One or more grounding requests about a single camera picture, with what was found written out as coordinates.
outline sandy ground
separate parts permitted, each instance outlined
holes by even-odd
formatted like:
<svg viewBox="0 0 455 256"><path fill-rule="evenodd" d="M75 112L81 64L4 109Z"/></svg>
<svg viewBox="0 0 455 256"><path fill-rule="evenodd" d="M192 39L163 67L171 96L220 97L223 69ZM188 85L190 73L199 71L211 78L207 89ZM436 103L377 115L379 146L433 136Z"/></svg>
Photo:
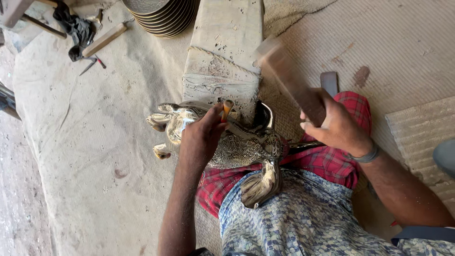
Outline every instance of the sandy ground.
<svg viewBox="0 0 455 256"><path fill-rule="evenodd" d="M14 51L0 47L0 81L9 89ZM0 112L0 255L51 255L41 177L21 121Z"/></svg>

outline wristband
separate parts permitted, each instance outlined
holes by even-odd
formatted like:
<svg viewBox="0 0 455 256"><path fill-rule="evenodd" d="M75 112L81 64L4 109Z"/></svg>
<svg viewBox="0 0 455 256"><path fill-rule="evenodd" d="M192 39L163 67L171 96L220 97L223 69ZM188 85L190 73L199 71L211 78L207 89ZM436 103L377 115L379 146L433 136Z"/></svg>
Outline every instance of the wristband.
<svg viewBox="0 0 455 256"><path fill-rule="evenodd" d="M359 163L371 163L378 157L379 151L381 150L381 148L374 142L374 140L371 141L373 142L373 148L368 154L361 157L353 157L351 154L348 155L343 154L343 156L347 159L352 159Z"/></svg>

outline man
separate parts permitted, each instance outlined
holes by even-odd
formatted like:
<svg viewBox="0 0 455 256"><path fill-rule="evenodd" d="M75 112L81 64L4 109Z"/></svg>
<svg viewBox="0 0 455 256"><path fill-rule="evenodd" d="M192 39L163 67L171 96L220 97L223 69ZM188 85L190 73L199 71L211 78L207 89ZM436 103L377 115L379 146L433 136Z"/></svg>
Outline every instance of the man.
<svg viewBox="0 0 455 256"><path fill-rule="evenodd" d="M204 171L228 128L220 123L222 104L188 125L160 230L159 254L212 255L205 248L196 250L197 196L220 219L223 255L455 255L455 229L450 228L455 227L454 218L430 189L370 139L366 98L354 92L320 95L327 111L322 127L309 122L301 126L303 140L317 139L327 146L283 159L282 191L257 209L242 205L239 186L260 166ZM360 170L405 227L393 245L364 231L353 216L351 188Z"/></svg>

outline stack of brass plates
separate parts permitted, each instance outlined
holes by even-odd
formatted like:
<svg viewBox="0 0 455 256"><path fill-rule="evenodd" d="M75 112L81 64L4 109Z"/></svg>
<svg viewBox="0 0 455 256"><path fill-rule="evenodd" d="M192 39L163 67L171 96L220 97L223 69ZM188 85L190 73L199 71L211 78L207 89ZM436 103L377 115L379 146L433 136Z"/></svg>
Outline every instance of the stack of brass plates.
<svg viewBox="0 0 455 256"><path fill-rule="evenodd" d="M147 32L171 38L184 31L196 14L196 0L122 0Z"/></svg>

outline forearm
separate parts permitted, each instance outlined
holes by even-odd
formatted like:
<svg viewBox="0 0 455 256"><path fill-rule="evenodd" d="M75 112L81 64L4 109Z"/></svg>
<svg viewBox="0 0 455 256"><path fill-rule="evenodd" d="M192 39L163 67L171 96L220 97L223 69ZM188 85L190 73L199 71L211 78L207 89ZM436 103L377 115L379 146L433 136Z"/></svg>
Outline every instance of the forearm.
<svg viewBox="0 0 455 256"><path fill-rule="evenodd" d="M200 176L189 177L188 173L179 166L175 170L159 235L159 255L188 255L196 249L194 197Z"/></svg>
<svg viewBox="0 0 455 256"><path fill-rule="evenodd" d="M386 152L360 164L381 202L403 225L455 226L441 200Z"/></svg>

